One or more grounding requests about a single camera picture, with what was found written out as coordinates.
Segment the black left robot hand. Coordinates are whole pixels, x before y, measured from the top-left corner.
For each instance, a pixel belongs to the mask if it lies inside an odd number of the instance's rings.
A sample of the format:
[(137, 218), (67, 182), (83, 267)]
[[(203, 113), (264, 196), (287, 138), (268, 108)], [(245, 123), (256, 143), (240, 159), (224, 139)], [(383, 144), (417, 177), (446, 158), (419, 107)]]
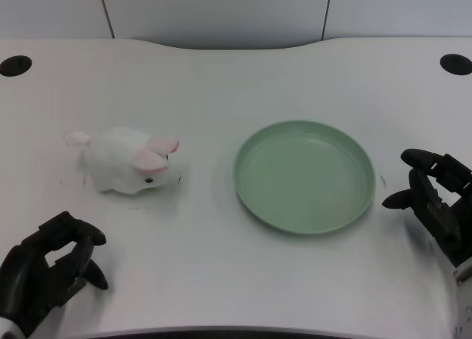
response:
[(1, 337), (28, 338), (87, 284), (108, 289), (91, 259), (104, 233), (64, 211), (14, 246), (1, 264)]

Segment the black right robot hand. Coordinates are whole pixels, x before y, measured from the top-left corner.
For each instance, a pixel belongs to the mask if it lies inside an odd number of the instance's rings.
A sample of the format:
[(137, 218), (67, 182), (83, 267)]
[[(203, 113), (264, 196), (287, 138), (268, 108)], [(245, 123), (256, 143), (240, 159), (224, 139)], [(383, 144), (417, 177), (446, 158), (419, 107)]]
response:
[[(435, 238), (454, 267), (471, 258), (471, 170), (449, 154), (406, 149), (400, 156), (408, 164), (409, 188), (387, 197), (388, 209), (412, 209)], [(459, 199), (449, 206), (439, 196), (430, 178)]]

